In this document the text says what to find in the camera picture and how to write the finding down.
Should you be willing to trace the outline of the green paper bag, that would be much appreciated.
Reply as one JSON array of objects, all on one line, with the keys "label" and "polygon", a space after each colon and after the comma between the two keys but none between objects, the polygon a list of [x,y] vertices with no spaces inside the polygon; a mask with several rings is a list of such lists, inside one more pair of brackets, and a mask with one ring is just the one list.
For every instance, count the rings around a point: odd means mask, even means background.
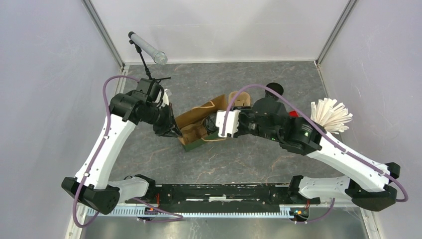
[{"label": "green paper bag", "polygon": [[189,152],[205,143],[222,140],[218,137],[218,132],[209,134],[204,123],[209,115],[226,110],[226,108],[227,100],[223,94],[176,117],[177,126],[182,133],[178,140],[184,151]]}]

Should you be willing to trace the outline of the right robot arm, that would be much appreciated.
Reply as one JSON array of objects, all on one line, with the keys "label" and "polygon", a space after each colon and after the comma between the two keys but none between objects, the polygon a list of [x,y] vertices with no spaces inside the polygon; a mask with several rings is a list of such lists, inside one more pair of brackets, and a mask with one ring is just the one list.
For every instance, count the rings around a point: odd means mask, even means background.
[{"label": "right robot arm", "polygon": [[323,162],[343,175],[333,178],[293,176],[287,195],[291,202],[335,198],[379,212],[396,202],[400,167],[396,163],[377,163],[346,147],[329,132],[317,131],[303,117],[291,116],[283,103],[261,98],[253,106],[234,107],[239,111],[235,136],[254,135],[279,143],[290,153]]}]

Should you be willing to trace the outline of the single cardboard cup carrier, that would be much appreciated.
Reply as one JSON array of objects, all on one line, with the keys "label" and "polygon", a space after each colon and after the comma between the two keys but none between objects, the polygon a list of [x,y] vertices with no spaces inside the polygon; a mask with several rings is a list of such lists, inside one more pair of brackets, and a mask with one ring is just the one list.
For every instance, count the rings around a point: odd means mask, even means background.
[{"label": "single cardboard cup carrier", "polygon": [[183,136],[179,140],[182,145],[188,145],[208,136],[208,132],[201,121],[183,127],[181,132]]}]

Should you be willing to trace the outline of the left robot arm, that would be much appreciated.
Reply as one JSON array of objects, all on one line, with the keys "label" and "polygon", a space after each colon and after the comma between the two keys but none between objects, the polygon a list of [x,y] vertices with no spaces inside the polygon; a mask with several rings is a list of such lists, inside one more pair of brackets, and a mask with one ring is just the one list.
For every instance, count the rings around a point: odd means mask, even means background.
[{"label": "left robot arm", "polygon": [[139,175],[120,181],[110,181],[109,177],[124,143],[140,122],[152,125],[157,136],[181,136],[169,95],[157,81],[142,78],[136,89],[106,101],[101,134],[76,175],[63,179],[62,189],[75,202],[103,215],[135,197],[152,202],[156,198],[153,180]]}]

